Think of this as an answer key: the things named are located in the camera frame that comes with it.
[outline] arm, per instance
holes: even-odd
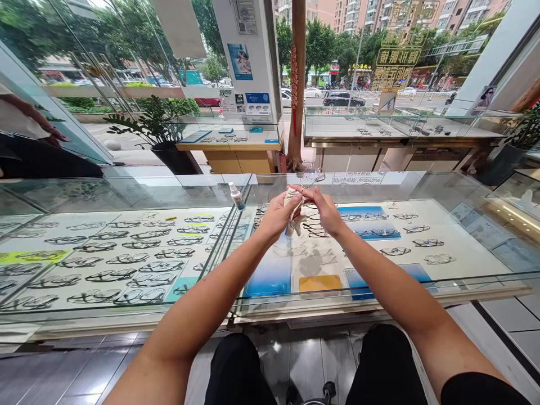
[[[257,231],[180,298],[163,317],[105,400],[105,405],[184,403],[193,359],[225,319],[268,248],[283,233],[301,196],[270,202]]]
[[[413,341],[439,401],[443,385],[463,372],[481,372],[508,383],[427,289],[343,222],[329,196],[318,188],[304,190],[303,195],[314,200],[325,230],[336,238],[379,303]]]

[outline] yellow display card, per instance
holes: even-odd
[[[333,274],[330,276],[314,276],[300,278],[300,292],[310,291],[338,290],[343,288],[339,276]]]

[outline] display counter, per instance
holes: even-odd
[[[326,173],[347,225],[441,303],[528,294],[540,277],[536,226],[492,207],[504,197],[457,173]],[[246,210],[232,207],[229,181]],[[0,182],[0,330],[40,340],[152,330],[195,283],[255,232],[297,174]],[[280,239],[222,328],[331,320],[381,307],[314,205]]]
[[[237,115],[226,119],[208,114],[188,114],[179,122],[182,140],[178,150],[204,152],[214,174],[274,173],[283,147],[283,121],[267,116]]]
[[[477,150],[490,151],[521,121],[520,114],[486,111],[448,115],[396,108],[306,107],[305,145],[317,148],[326,171],[458,170]]]

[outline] forearm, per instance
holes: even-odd
[[[191,361],[223,322],[271,245],[265,234],[254,233],[171,307],[143,351],[156,359]]]
[[[427,289],[347,226],[336,239],[375,298],[410,335],[453,323]]]

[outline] hand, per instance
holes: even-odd
[[[306,188],[303,189],[301,186],[291,187],[300,191],[304,197],[313,200],[319,210],[321,225],[331,236],[337,238],[340,234],[349,230],[349,227],[343,222],[337,207],[332,201],[332,197],[328,194],[321,194],[318,187],[315,187],[313,191]]]
[[[291,214],[302,200],[302,195],[296,194],[284,206],[286,195],[287,192],[284,191],[270,201],[270,205],[266,208],[266,214],[256,231],[267,236],[273,244],[280,238],[289,223]]]

